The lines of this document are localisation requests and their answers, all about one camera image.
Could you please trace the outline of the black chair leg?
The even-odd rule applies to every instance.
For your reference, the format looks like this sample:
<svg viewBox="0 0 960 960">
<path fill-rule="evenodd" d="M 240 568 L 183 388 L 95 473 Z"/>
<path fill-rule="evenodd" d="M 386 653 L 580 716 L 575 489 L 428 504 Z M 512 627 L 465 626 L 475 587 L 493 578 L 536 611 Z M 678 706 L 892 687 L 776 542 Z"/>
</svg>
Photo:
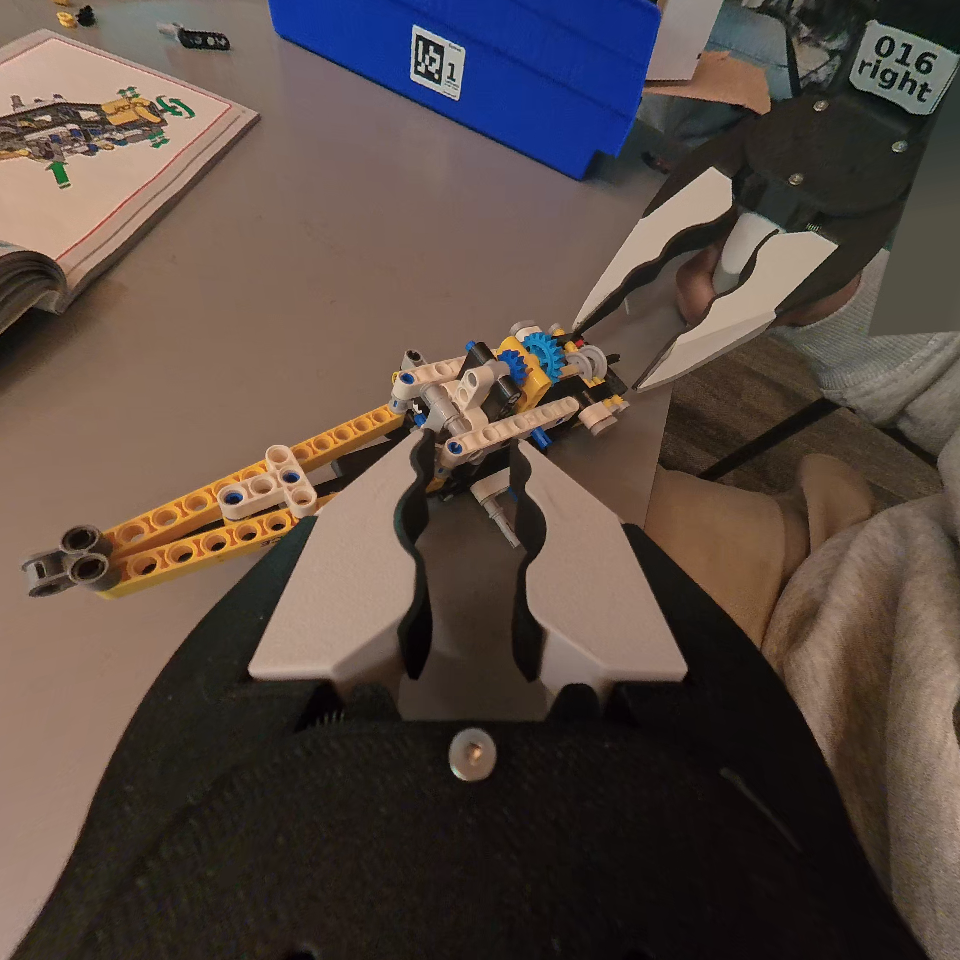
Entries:
<svg viewBox="0 0 960 960">
<path fill-rule="evenodd" d="M 720 461 L 715 462 L 698 474 L 698 478 L 708 482 L 717 481 L 774 450 L 783 442 L 814 426 L 826 417 L 839 411 L 841 406 L 827 398 L 818 398 L 807 404 L 797 413 L 765 431 L 758 438 L 742 445 Z"/>
</svg>

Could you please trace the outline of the person's grey sweatshirt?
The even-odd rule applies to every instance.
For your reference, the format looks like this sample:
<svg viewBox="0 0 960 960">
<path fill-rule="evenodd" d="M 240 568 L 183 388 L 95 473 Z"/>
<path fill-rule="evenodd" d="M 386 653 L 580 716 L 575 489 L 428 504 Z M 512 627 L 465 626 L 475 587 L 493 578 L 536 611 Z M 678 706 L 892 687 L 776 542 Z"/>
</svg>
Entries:
<svg viewBox="0 0 960 960">
<path fill-rule="evenodd" d="M 806 458 L 809 554 L 762 651 L 839 787 L 870 865 L 931 958 L 959 957 L 958 434 L 942 490 L 869 517 L 861 477 Z"/>
</svg>

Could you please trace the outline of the person's beige trouser leg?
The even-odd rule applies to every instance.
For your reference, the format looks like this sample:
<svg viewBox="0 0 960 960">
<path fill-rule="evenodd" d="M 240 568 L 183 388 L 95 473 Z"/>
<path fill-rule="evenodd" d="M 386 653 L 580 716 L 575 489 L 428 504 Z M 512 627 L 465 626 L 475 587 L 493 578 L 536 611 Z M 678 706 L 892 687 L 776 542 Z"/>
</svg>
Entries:
<svg viewBox="0 0 960 960">
<path fill-rule="evenodd" d="M 761 647 L 786 584 L 876 500 L 845 462 L 810 454 L 793 485 L 770 495 L 656 469 L 644 530 Z"/>
</svg>

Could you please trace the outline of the cardboard box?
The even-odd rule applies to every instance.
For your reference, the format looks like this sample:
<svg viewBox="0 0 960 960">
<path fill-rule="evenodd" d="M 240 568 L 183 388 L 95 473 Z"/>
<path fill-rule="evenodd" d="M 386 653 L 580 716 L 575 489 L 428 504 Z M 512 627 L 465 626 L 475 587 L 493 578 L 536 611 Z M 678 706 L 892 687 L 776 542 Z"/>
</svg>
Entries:
<svg viewBox="0 0 960 960">
<path fill-rule="evenodd" d="M 643 95 L 726 104 L 767 114 L 771 98 L 765 72 L 707 45 L 722 1 L 657 1 L 660 14 Z"/>
</svg>

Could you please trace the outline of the lego instruction booklet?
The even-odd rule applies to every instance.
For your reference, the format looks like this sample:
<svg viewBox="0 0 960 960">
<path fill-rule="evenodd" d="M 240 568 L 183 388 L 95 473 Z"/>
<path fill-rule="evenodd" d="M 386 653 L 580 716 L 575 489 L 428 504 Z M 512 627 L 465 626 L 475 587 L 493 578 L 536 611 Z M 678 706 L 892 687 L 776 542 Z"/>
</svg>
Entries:
<svg viewBox="0 0 960 960">
<path fill-rule="evenodd" d="M 53 30 L 2 48 L 1 94 L 3 332 L 62 314 L 259 121 Z"/>
</svg>

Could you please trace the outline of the person's right forearm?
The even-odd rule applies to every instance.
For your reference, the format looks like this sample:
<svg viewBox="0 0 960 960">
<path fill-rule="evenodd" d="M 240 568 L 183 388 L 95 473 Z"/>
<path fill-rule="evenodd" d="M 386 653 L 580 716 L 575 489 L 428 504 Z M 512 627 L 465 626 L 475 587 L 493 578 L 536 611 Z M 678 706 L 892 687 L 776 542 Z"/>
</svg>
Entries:
<svg viewBox="0 0 960 960">
<path fill-rule="evenodd" d="M 797 351 L 823 395 L 873 426 L 894 427 L 934 455 L 958 457 L 958 332 L 871 336 L 889 254 L 862 271 L 853 297 L 807 326 L 770 329 Z"/>
</svg>

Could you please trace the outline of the yellow and white lego model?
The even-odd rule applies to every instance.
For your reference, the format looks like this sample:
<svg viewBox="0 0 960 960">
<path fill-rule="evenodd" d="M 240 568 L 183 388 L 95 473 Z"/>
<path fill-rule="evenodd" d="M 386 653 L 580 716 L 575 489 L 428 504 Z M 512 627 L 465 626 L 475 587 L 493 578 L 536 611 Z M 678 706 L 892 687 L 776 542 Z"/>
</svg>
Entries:
<svg viewBox="0 0 960 960">
<path fill-rule="evenodd" d="M 558 325 L 519 325 L 497 349 L 471 341 L 436 362 L 408 350 L 386 404 L 272 445 L 259 461 L 105 532 L 68 529 L 21 564 L 28 595 L 79 587 L 119 598 L 272 546 L 418 429 L 434 434 L 427 493 L 453 497 L 500 470 L 500 450 L 514 440 L 546 451 L 571 428 L 598 436 L 614 426 L 630 406 L 618 360 Z"/>
</svg>

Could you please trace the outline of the person's right hand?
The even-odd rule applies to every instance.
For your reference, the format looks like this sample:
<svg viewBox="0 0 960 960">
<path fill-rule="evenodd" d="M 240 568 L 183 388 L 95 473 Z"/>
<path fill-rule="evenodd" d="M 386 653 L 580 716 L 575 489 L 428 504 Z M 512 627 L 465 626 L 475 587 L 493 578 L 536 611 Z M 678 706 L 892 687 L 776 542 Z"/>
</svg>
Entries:
<svg viewBox="0 0 960 960">
<path fill-rule="evenodd" d="M 723 244 L 713 244 L 682 264 L 676 274 L 676 306 L 684 322 L 695 327 L 702 322 L 714 297 L 714 272 Z"/>
</svg>

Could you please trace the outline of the blue plastic bin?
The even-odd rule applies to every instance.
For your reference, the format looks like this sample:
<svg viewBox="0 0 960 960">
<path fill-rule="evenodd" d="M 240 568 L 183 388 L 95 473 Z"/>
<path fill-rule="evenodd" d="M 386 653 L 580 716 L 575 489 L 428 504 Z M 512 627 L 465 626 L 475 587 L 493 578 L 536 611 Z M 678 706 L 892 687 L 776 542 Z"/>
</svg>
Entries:
<svg viewBox="0 0 960 960">
<path fill-rule="evenodd" d="M 619 156 L 661 13 L 647 1 L 270 1 L 273 29 L 577 181 Z"/>
</svg>

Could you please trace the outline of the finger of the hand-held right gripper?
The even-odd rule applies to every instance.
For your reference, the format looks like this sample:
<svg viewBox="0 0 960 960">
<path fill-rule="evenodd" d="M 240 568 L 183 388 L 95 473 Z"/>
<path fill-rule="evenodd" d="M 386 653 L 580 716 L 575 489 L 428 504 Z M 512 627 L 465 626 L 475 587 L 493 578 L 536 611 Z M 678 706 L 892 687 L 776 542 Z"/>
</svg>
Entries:
<svg viewBox="0 0 960 960">
<path fill-rule="evenodd" d="M 667 199 L 656 198 L 594 286 L 572 324 L 586 333 L 681 255 L 711 246 L 737 219 L 734 182 L 710 167 Z"/>
<path fill-rule="evenodd" d="M 760 214 L 743 212 L 726 239 L 713 278 L 716 296 L 702 321 L 679 335 L 633 390 L 671 383 L 758 336 L 837 249 L 820 232 L 788 232 Z"/>
</svg>

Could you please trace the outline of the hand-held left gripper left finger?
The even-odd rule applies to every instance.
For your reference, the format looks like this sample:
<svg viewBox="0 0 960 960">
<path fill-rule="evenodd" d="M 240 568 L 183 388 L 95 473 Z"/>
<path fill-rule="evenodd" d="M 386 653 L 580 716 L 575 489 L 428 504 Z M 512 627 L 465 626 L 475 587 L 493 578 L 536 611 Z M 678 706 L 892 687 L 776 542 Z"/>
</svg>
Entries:
<svg viewBox="0 0 960 960">
<path fill-rule="evenodd" d="M 421 676 L 433 618 L 417 541 L 429 522 L 432 431 L 413 431 L 317 514 L 248 672 L 321 680 L 342 699 Z"/>
</svg>

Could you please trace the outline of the black lego beam with pin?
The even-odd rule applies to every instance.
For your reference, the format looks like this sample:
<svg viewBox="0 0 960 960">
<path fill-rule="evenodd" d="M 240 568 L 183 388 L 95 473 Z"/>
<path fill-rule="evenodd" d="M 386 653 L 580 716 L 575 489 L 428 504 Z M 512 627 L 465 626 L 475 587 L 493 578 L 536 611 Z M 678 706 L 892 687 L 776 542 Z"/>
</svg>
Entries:
<svg viewBox="0 0 960 960">
<path fill-rule="evenodd" d="M 231 52 L 233 49 L 229 38 L 218 31 L 193 30 L 175 22 L 157 23 L 157 30 L 186 49 L 210 52 Z"/>
</svg>

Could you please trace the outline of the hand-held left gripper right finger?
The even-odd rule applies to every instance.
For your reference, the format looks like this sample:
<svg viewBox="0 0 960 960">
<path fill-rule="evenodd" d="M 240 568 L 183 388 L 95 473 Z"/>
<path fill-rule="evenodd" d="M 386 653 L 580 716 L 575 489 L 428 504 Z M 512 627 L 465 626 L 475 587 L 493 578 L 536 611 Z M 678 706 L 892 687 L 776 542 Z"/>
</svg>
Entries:
<svg viewBox="0 0 960 960">
<path fill-rule="evenodd" d="M 688 664 L 619 517 L 528 441 L 510 449 L 525 552 L 511 621 L 521 675 L 605 702 L 630 682 L 681 682 Z"/>
</svg>

